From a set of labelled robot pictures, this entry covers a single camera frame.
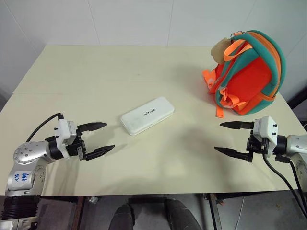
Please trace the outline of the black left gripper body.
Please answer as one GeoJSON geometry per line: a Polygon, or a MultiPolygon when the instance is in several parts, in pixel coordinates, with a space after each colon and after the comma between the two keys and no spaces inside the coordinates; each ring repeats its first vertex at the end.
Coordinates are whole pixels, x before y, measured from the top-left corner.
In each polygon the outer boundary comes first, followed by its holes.
{"type": "Polygon", "coordinates": [[[85,142],[82,140],[81,136],[82,133],[77,129],[74,141],[66,146],[66,150],[69,156],[78,156],[79,160],[87,161],[87,150],[85,142]]]}

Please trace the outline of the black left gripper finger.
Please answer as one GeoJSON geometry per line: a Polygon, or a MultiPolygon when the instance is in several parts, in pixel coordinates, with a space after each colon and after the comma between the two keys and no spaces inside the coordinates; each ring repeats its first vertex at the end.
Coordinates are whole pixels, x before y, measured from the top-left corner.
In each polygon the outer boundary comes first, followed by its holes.
{"type": "Polygon", "coordinates": [[[101,157],[111,151],[115,146],[110,145],[110,146],[103,146],[100,148],[95,149],[93,152],[86,153],[83,155],[83,159],[86,161],[93,160],[95,158],[101,157]]]}
{"type": "Polygon", "coordinates": [[[105,126],[107,126],[107,123],[91,122],[91,123],[87,123],[87,124],[78,125],[77,129],[82,133],[82,132],[85,132],[85,131],[98,130],[98,129],[101,129],[105,126]]]}

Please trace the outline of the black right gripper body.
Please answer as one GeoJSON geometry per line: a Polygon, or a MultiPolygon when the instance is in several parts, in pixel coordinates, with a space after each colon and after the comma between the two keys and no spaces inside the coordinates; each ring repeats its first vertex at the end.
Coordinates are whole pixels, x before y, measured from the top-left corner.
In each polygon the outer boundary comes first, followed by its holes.
{"type": "Polygon", "coordinates": [[[248,156],[253,156],[253,153],[268,154],[269,139],[260,138],[260,141],[254,136],[253,130],[250,131],[250,135],[247,141],[246,150],[248,156]]]}

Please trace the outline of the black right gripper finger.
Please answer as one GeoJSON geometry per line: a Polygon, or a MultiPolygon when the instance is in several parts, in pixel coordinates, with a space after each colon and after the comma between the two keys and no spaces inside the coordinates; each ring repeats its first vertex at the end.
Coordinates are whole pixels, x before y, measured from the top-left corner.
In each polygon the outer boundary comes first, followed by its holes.
{"type": "Polygon", "coordinates": [[[252,153],[241,153],[235,149],[229,149],[223,147],[214,147],[214,149],[229,157],[245,160],[247,162],[252,162],[252,153]]]}
{"type": "Polygon", "coordinates": [[[253,129],[254,122],[231,121],[223,122],[220,124],[220,126],[230,129],[253,129]]]}

